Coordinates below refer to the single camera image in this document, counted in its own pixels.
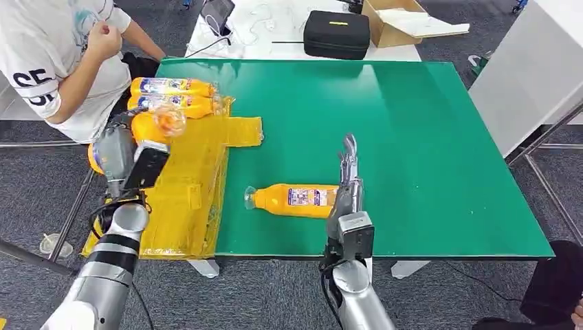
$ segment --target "green tabletop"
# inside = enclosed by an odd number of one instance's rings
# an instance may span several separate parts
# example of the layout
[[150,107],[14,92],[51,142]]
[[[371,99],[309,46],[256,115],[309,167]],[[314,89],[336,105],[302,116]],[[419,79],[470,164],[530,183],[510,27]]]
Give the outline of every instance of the green tabletop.
[[171,59],[157,76],[216,82],[233,116],[261,116],[231,148],[217,255],[318,256],[325,220],[246,210],[247,186],[338,184],[353,133],[374,254],[553,256],[451,63]]

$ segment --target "yellow plastic bag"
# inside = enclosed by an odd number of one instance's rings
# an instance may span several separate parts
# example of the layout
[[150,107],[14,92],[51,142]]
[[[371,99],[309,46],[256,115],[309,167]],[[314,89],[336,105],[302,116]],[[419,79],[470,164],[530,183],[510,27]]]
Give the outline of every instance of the yellow plastic bag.
[[[225,98],[221,115],[187,119],[184,134],[172,138],[162,174],[145,190],[152,213],[140,257],[202,259],[215,253],[228,147],[258,146],[263,139],[261,118],[231,118],[231,104]],[[82,254],[89,255],[96,241],[90,234]]]

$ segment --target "metal pole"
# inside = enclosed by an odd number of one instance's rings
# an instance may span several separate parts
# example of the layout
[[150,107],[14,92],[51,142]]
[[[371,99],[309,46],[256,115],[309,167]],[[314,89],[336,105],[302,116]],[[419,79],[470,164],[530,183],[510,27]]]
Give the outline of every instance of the metal pole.
[[583,100],[579,101],[577,105],[569,112],[564,114],[558,122],[553,124],[551,128],[546,130],[538,139],[534,140],[528,147],[526,147],[523,151],[521,151],[518,156],[516,156],[513,160],[508,163],[508,167],[512,166],[517,160],[519,160],[524,155],[530,155],[535,149],[537,149],[543,142],[545,142],[551,134],[555,133],[558,129],[560,129],[564,124],[570,122],[573,118],[577,117],[577,115],[583,111]]
[[0,143],[0,149],[4,148],[38,148],[38,147],[49,147],[49,146],[78,146],[79,143],[73,141],[43,141],[43,142],[2,142]]
[[583,144],[565,144],[565,143],[543,143],[538,146],[539,149],[569,149],[583,150]]
[[81,208],[81,203],[83,199],[85,199],[85,195],[87,195],[87,191],[89,190],[89,186],[91,185],[91,181],[93,179],[95,172],[90,168],[85,178],[83,179],[83,183],[81,184],[81,189],[73,202],[73,206],[69,211],[69,215],[63,224],[63,228],[60,230],[60,234],[58,236],[58,240],[54,249],[52,250],[51,254],[49,255],[50,261],[56,261],[58,255],[61,253],[61,249],[63,248],[63,244],[65,243],[65,239],[67,239],[67,235],[69,235],[69,231],[71,230],[71,226],[73,225],[73,221],[77,217],[77,213],[79,213],[79,209]]
[[575,222],[573,221],[573,219],[571,218],[571,216],[569,215],[567,210],[565,210],[563,203],[561,203],[559,197],[557,196],[557,194],[555,194],[555,191],[552,189],[551,185],[549,184],[549,182],[547,181],[545,176],[542,174],[542,171],[540,170],[538,165],[534,162],[534,159],[532,158],[532,156],[525,155],[525,159],[527,160],[530,167],[532,167],[534,173],[536,174],[536,177],[538,178],[538,180],[540,181],[540,183],[542,184],[544,189],[547,191],[547,193],[551,197],[551,200],[553,201],[556,208],[561,213],[563,219],[565,220],[566,225],[569,227],[570,231],[573,233],[573,236],[575,237],[575,239],[577,240],[579,245],[583,245],[583,235],[579,231],[579,228],[577,228],[577,226],[575,225]]
[[75,273],[75,270],[69,267],[59,265],[58,263],[43,258],[42,256],[37,256],[32,252],[24,250],[22,247],[8,243],[7,241],[4,241],[2,239],[0,239],[0,252],[12,256],[14,258],[20,259],[31,265],[46,268],[61,275],[71,276]]

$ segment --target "yellow juice bottle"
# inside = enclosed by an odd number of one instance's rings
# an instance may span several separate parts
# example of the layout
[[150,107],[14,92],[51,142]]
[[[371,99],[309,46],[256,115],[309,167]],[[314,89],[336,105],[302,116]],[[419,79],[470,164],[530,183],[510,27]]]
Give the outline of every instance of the yellow juice bottle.
[[338,186],[324,184],[274,184],[265,189],[247,187],[245,207],[262,208],[274,215],[326,218]]
[[136,78],[131,82],[131,95],[189,94],[210,98],[215,88],[209,82],[197,79]]
[[202,118],[213,113],[213,101],[196,95],[142,94],[134,95],[128,100],[128,109],[138,107],[153,109],[160,105],[173,104],[184,112],[188,118]]

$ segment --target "robotic hand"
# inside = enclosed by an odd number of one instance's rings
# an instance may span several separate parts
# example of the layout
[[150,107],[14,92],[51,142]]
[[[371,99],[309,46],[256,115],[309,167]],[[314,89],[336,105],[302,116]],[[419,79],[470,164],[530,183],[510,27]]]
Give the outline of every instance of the robotic hand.
[[362,180],[352,134],[345,137],[344,147],[340,187],[326,221],[328,241],[320,264],[322,290],[343,329],[391,330],[395,326],[373,289],[374,227],[362,210]]
[[120,326],[149,221],[142,189],[154,185],[169,156],[167,145],[146,140],[143,134],[137,138],[140,134],[131,124],[142,114],[137,109],[118,115],[89,147],[91,167],[107,178],[111,201],[102,207],[100,218],[109,221],[107,228],[101,222],[105,234],[42,330]]
[[[42,330],[120,326],[140,239],[149,221],[142,189],[154,185],[169,155],[167,145],[148,140],[143,132],[136,133],[131,123],[139,115],[137,110],[118,116],[89,148],[91,167],[107,178],[112,201],[104,210],[112,211],[111,220]],[[372,286],[374,227],[362,211],[362,180],[358,177],[354,137],[347,135],[344,145],[347,153],[340,155],[340,187],[326,222],[328,241],[320,265],[322,288],[344,329],[391,330],[395,327]]]

